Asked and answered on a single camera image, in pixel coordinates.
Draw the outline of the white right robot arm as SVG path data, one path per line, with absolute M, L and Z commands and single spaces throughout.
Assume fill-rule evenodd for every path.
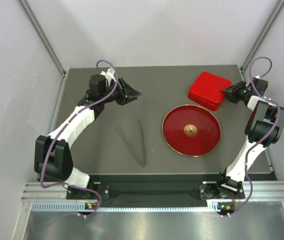
M 233 163 L 220 174 L 215 185 L 215 192 L 221 198 L 242 191 L 242 182 L 248 169 L 282 134 L 284 107 L 264 96 L 267 87 L 268 81 L 256 76 L 250 83 L 242 81 L 221 90 L 231 103 L 242 101 L 252 110 L 244 131 L 245 142 Z

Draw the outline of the metal serving tongs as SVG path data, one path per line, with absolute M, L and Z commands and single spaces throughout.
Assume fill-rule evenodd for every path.
M 131 128 L 131 133 L 126 132 L 121 125 L 116 125 L 115 130 L 135 162 L 145 168 L 147 157 L 142 120 L 138 118 L 133 127 L 135 129 Z

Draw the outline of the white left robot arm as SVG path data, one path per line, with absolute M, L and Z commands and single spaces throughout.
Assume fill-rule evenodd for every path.
M 47 136 L 41 135 L 35 143 L 34 170 L 41 176 L 78 187 L 84 198 L 94 195 L 95 186 L 89 183 L 88 174 L 74 167 L 71 147 L 83 130 L 93 123 L 105 108 L 115 102 L 126 105 L 137 100 L 141 93 L 113 73 L 94 74 L 89 80 L 85 96 L 70 116 Z

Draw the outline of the red rectangular lid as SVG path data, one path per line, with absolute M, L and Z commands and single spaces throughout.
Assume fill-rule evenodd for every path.
M 189 88 L 187 97 L 211 111 L 216 111 L 225 97 L 221 90 L 231 85 L 230 80 L 203 71 Z

